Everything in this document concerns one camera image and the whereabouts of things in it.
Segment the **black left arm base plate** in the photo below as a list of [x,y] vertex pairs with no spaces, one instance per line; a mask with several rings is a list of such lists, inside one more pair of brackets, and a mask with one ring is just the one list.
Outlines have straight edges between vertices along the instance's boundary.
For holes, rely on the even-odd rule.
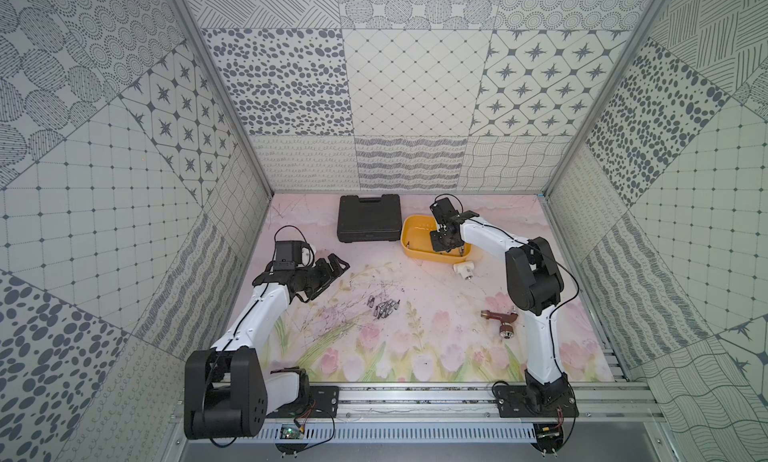
[[297,398],[292,402],[281,403],[268,418],[301,418],[306,416],[319,418],[332,418],[337,416],[340,388],[333,385],[315,385],[309,381],[308,373],[299,367],[274,370],[270,373],[271,379],[267,387],[272,394],[272,386],[282,389],[282,383],[286,380],[285,374],[297,376]]

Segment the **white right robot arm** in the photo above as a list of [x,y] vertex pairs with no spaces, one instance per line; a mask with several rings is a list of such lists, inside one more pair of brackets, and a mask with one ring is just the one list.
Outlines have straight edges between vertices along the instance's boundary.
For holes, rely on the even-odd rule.
[[448,252],[465,244],[504,263],[507,293],[522,312],[527,338],[525,380],[530,397],[547,405],[570,393],[556,334],[557,310],[565,283],[549,242],[523,238],[489,223],[474,211],[458,212],[446,198],[430,206],[437,229],[432,248]]

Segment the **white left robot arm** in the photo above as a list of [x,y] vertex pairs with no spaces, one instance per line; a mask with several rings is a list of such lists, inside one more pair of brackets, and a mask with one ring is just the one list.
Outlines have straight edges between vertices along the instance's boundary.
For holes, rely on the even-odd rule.
[[297,298],[317,298],[349,269],[335,254],[310,265],[270,262],[254,279],[249,305],[210,348],[185,363],[184,432],[190,440],[259,434],[268,415],[302,416],[313,408],[309,377],[299,367],[263,373],[260,353]]

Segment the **white pipe tee fitting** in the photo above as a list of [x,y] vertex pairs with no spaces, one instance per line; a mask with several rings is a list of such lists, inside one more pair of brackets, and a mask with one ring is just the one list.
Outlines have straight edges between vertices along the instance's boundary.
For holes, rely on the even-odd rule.
[[456,263],[452,268],[464,280],[470,280],[474,276],[475,265],[472,261]]

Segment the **black plastic tool case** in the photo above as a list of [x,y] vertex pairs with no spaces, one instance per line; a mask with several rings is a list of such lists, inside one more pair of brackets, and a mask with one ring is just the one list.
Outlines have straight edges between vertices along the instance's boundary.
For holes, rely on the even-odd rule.
[[402,227],[399,195],[340,197],[337,238],[342,243],[398,241]]

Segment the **red brown pipe fitting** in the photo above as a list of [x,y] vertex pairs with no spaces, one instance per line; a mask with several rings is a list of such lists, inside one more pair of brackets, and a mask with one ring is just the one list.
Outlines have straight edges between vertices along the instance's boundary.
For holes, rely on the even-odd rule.
[[499,322],[499,335],[504,339],[510,339],[514,335],[514,324],[518,319],[518,314],[500,313],[489,310],[482,310],[481,317],[486,320]]

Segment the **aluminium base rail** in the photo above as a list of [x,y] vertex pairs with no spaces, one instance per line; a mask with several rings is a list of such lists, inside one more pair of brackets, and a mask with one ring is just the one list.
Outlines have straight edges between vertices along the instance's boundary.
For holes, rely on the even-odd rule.
[[637,382],[574,383],[561,404],[531,412],[522,384],[338,383],[313,388],[318,408],[338,422],[649,422],[663,418],[648,386]]

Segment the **yellow plastic storage box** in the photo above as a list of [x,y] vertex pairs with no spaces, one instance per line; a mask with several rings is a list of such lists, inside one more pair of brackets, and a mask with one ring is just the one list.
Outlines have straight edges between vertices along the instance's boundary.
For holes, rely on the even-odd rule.
[[[469,259],[472,251],[470,244],[465,244],[462,249],[454,249],[448,253],[434,252],[430,232],[436,229],[437,223],[431,215],[416,214],[407,217],[401,232],[401,246],[404,253],[413,259],[450,265]],[[408,241],[411,241],[412,250],[406,248]]]

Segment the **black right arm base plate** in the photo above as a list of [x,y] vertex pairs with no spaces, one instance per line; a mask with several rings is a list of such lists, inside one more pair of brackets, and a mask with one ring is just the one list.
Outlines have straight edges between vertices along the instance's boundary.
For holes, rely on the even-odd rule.
[[524,386],[497,381],[491,393],[501,418],[577,418],[575,393],[566,375],[540,383],[528,372]]

